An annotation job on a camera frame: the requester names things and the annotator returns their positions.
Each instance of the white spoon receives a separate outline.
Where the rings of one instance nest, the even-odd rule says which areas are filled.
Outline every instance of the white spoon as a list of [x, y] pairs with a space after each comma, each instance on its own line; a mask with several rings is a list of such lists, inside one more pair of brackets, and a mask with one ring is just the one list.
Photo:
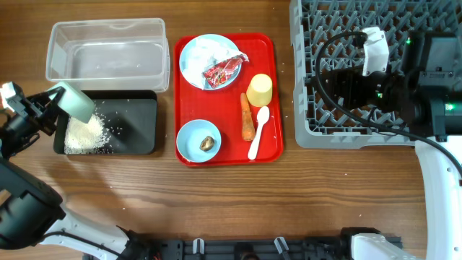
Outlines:
[[251, 160], [255, 160], [255, 158], [257, 157], [258, 145], [260, 144], [261, 130], [263, 128], [263, 125], [266, 124], [268, 120], [269, 120], [269, 108], [267, 106], [264, 106], [260, 108], [260, 110], [258, 111], [257, 133], [255, 135], [255, 139], [252, 141], [252, 144], [250, 145], [250, 149], [248, 150], [248, 158]]

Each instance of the light blue bowl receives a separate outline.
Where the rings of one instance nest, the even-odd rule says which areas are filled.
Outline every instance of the light blue bowl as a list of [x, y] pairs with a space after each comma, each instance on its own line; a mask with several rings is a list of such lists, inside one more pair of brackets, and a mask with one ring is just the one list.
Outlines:
[[[207, 152], [201, 150], [202, 141], [210, 136], [215, 145]], [[176, 147], [181, 155], [193, 163], [203, 163], [212, 159], [222, 145], [222, 135], [218, 128], [207, 120], [197, 119], [186, 123], [176, 136]]]
[[[181, 51], [181, 54], [180, 54], [180, 71], [181, 71], [181, 74], [183, 74], [183, 71], [186, 68], [186, 60], [188, 59], [188, 57], [190, 55], [189, 53], [190, 53], [191, 49], [196, 45], [197, 39], [214, 40], [214, 41], [217, 41], [218, 43], [222, 44], [223, 46], [226, 46], [226, 47], [228, 47], [230, 49], [239, 51], [237, 46], [230, 39], [226, 38], [225, 36], [214, 35], [214, 34], [198, 36], [198, 37], [194, 38], [193, 40], [189, 41], [189, 43], [186, 44], [185, 48], [183, 48], [183, 51]], [[237, 68], [237, 71], [230, 77], [230, 79], [228, 81], [226, 81], [225, 83], [223, 83], [223, 84], [221, 84], [221, 85], [219, 85], [219, 86], [217, 86], [215, 88], [210, 87], [210, 84], [208, 82], [206, 82], [206, 84], [204, 86], [204, 90], [219, 90], [219, 89], [222, 89], [223, 87], [228, 86], [238, 76], [241, 66], [242, 66], [242, 64], [239, 65], [239, 67]]]

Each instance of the wooden surface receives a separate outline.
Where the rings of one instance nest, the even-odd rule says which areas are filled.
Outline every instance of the wooden surface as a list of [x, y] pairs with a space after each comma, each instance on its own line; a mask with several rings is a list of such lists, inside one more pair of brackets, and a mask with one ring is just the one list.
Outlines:
[[[284, 153], [263, 165], [182, 166], [174, 153], [171, 74], [170, 89], [159, 95], [153, 155], [60, 156], [53, 152], [53, 138], [42, 134], [13, 163], [52, 185], [80, 214], [153, 237], [302, 238], [368, 226], [402, 236], [406, 250], [425, 255], [423, 181], [413, 149], [302, 149], [295, 142], [289, 1], [115, 2], [0, 4], [0, 82], [14, 80], [27, 95], [52, 85], [45, 79], [45, 58], [51, 28], [60, 21], [161, 17], [171, 58], [185, 35], [262, 32], [275, 46]], [[80, 257], [55, 246], [0, 251], [3, 260]]]

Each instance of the gray plastic basket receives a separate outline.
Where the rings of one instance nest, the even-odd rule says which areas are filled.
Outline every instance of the gray plastic basket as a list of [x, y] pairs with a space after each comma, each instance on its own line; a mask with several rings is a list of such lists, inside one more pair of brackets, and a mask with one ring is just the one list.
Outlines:
[[[434, 30], [459, 33], [462, 3], [455, 0], [291, 0], [290, 41], [295, 58], [295, 139], [304, 148], [357, 149], [366, 145], [414, 145], [404, 136], [383, 135], [377, 129], [361, 126], [339, 111], [328, 110], [310, 85], [320, 44], [345, 30], [358, 31], [379, 26], [385, 30], [392, 71], [399, 71], [408, 30]], [[363, 63], [352, 39], [342, 39], [328, 48], [321, 70], [342, 69]], [[358, 108], [367, 118], [371, 108]], [[373, 112], [371, 121], [398, 128], [403, 121], [395, 113]]]

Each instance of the clear plastic container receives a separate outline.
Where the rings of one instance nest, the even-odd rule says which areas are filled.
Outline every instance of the clear plastic container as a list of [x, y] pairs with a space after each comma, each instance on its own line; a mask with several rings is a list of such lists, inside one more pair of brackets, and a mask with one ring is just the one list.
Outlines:
[[82, 90], [168, 88], [165, 23], [152, 19], [58, 22], [51, 31], [46, 78]]

